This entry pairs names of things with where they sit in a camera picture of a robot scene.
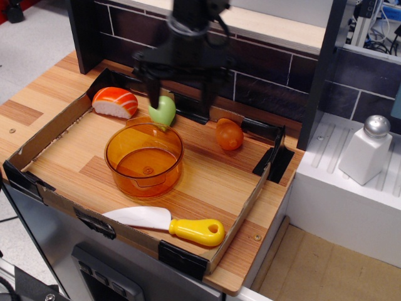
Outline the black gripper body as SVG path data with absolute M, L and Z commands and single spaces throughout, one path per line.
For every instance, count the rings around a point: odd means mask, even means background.
M 157 48 L 133 54 L 133 74 L 145 80 L 188 80 L 226 82 L 233 59 L 228 54 L 231 33 L 207 32 L 198 37 L 171 34 Z

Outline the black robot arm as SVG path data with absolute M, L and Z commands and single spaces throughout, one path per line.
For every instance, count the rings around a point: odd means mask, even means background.
M 133 55 L 133 74 L 145 84 L 152 108 L 159 107 L 161 83 L 167 80 L 199 83 L 200 111 L 209 111 L 232 67 L 230 32 L 220 16 L 229 7 L 229 1 L 174 1 L 167 41 Z

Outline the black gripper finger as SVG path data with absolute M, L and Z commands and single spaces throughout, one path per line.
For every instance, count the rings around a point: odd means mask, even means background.
M 210 106 L 219 96 L 219 91 L 226 84 L 225 78 L 203 78 L 201 83 L 200 114 L 209 115 Z
M 143 76 L 143 82 L 147 89 L 151 107 L 158 108 L 161 87 L 160 79 L 152 74 L 146 73 Z

